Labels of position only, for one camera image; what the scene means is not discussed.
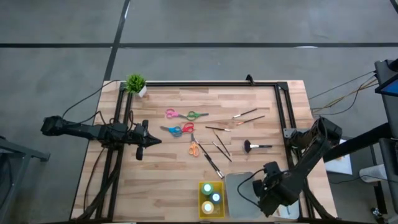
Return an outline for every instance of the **green scissors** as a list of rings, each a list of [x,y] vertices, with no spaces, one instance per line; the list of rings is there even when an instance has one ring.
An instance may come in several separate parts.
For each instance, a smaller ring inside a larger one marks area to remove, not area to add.
[[[188,115],[187,115],[187,119],[189,121],[193,121],[196,120],[197,118],[199,118],[200,116],[207,116],[209,115],[208,113],[195,113],[194,111],[189,111]]]

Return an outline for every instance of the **wooden table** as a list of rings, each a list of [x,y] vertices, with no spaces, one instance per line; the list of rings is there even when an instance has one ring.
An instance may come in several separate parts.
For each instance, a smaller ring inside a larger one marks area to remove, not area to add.
[[[310,128],[313,118],[310,112],[304,82],[288,81],[290,97],[298,128]],[[108,121],[114,115],[118,97],[119,83],[106,86],[99,99],[98,110],[102,111]],[[195,137],[207,150],[214,163],[227,175],[233,172],[254,172],[265,163],[276,161],[281,168],[287,169],[287,161],[282,140],[278,110],[274,89],[270,87],[149,87],[143,98],[134,97],[132,110],[134,122],[149,120],[149,132],[162,140],[162,144],[144,150],[144,158],[135,158],[136,146],[124,148],[122,171],[119,180],[118,196],[114,211],[114,221],[154,221],[154,222],[196,222],[198,218],[198,183],[200,181],[219,181],[213,168],[203,156],[193,157],[188,154],[190,134],[174,138],[159,126],[184,125],[182,118],[167,119],[165,110],[174,108],[181,114],[193,110],[198,113],[209,113],[209,116],[198,118],[195,123]],[[257,111],[232,120],[231,118],[247,110]],[[287,126],[287,108],[284,106]],[[236,126],[245,119],[265,115],[265,118]],[[212,141],[218,143],[213,132],[205,126],[232,129],[230,133],[218,131],[218,135],[231,153],[232,162],[217,150]],[[250,154],[243,151],[243,141],[248,139],[252,144],[271,144],[270,149],[252,150]],[[81,179],[73,206],[72,218],[83,212],[83,197],[93,164],[102,150],[100,143],[91,141],[88,146]],[[90,185],[88,201],[92,201],[100,189],[106,153],[103,153],[95,170]],[[335,204],[330,191],[328,177],[323,161],[320,161],[311,174],[308,182],[316,198],[332,215],[336,216]],[[104,203],[104,215],[108,211],[108,198]],[[228,209],[226,218],[230,220]],[[261,216],[258,220],[273,221],[276,218]]]

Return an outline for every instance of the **pink scissors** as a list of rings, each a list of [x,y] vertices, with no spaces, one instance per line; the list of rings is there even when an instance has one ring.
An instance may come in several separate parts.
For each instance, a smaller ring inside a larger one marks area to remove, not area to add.
[[[170,119],[170,118],[173,118],[173,117],[175,117],[175,116],[178,116],[178,117],[180,117],[180,118],[187,118],[186,116],[184,116],[184,115],[180,115],[179,113],[177,113],[174,109],[172,109],[172,108],[169,108],[169,109],[167,109],[166,110],[166,117],[168,118],[168,119]]]

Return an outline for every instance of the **concrete floor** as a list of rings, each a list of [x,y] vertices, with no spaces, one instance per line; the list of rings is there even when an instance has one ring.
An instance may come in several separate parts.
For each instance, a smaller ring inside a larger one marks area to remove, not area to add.
[[[2,0],[0,43],[112,42],[123,2]],[[398,36],[397,19],[389,1],[136,0],[130,4],[121,42],[393,42]],[[376,60],[396,58],[397,50],[119,49],[111,79],[139,72],[148,80],[242,80],[250,73],[258,80],[304,80],[308,96],[313,96],[374,70]],[[68,219],[87,141],[46,137],[40,127],[45,116],[62,114],[101,86],[110,51],[0,49],[0,135],[52,154],[46,164],[32,161],[10,223]],[[366,78],[310,104],[323,106]],[[91,116],[98,97],[71,110],[67,119]],[[324,112],[343,110],[352,100]],[[372,89],[362,91],[349,111],[328,118],[343,128],[345,136],[386,122],[381,97]],[[371,166],[370,152],[355,152],[352,163],[355,171]],[[330,174],[330,180],[357,176]],[[369,212],[376,206],[371,185],[356,181],[332,184],[331,189],[339,217],[374,222]]]

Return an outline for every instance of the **small green plant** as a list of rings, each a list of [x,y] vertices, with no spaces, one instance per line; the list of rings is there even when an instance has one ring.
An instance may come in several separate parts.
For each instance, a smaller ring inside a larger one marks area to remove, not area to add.
[[[129,93],[138,93],[145,85],[145,79],[140,74],[132,74],[126,80],[126,90]]]

